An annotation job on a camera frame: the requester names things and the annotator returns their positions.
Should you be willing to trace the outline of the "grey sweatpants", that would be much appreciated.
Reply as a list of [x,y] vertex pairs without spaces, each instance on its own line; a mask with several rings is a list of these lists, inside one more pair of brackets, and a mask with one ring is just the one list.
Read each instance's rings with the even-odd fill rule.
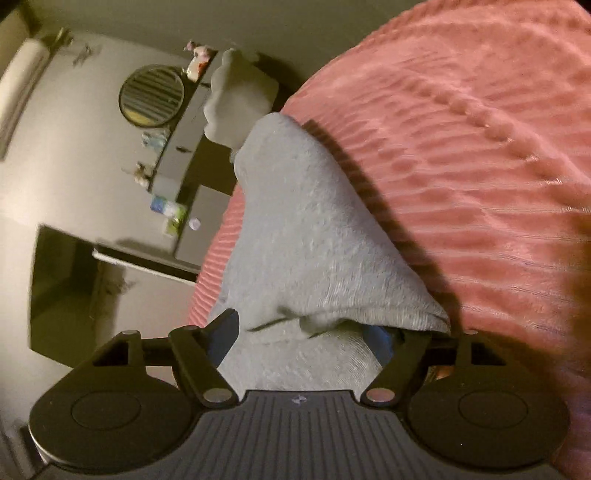
[[260,119],[235,173],[245,213],[213,310],[238,313],[219,367],[238,394],[361,392],[381,369],[363,326],[449,332],[335,158],[296,121]]

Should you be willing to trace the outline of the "black television screen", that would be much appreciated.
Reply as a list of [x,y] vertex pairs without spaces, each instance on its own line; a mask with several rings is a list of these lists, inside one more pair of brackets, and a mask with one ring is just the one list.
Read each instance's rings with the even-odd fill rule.
[[96,347],[100,279],[94,245],[47,225],[38,229],[30,289],[30,349],[74,368]]

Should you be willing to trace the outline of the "pink ribbed bedspread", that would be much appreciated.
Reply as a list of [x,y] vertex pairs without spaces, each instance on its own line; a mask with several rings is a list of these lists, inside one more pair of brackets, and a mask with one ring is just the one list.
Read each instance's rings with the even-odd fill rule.
[[[318,140],[450,330],[512,346],[565,400],[590,475],[590,16],[575,1],[427,1],[279,112]],[[242,227],[236,184],[197,279],[204,325]]]

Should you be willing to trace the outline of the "round black mirror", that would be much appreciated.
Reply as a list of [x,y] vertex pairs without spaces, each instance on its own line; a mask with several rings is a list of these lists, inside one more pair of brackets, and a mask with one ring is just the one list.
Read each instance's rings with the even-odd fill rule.
[[149,65],[133,72],[122,84],[118,106],[132,125],[158,128],[172,121],[184,102],[181,71],[164,65]]

